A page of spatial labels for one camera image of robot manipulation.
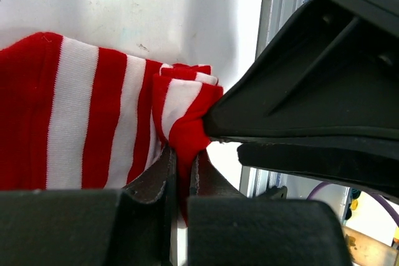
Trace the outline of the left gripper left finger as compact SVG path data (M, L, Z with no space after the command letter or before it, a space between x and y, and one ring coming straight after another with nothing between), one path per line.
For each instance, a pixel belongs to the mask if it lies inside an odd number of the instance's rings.
M1 193L2 265L169 265L176 154L121 189Z

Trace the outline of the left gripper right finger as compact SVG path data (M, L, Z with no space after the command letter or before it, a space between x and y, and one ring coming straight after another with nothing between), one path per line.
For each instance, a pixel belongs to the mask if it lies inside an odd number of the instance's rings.
M211 164L191 171L188 265L351 265L339 220L324 202L247 198Z

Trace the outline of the red white striped sock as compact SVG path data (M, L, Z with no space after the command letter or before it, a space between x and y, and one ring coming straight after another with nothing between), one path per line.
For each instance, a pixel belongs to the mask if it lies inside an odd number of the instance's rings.
M1 189L121 188L170 146L186 217L203 116L222 95L209 65L27 36L1 51Z

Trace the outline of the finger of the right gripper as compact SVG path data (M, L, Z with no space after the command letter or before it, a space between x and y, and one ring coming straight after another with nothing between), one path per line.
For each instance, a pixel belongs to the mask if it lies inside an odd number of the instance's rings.
M398 199L398 161L337 148L244 143L244 166L318 179Z
M214 139L398 139L398 0L308 0L204 116Z

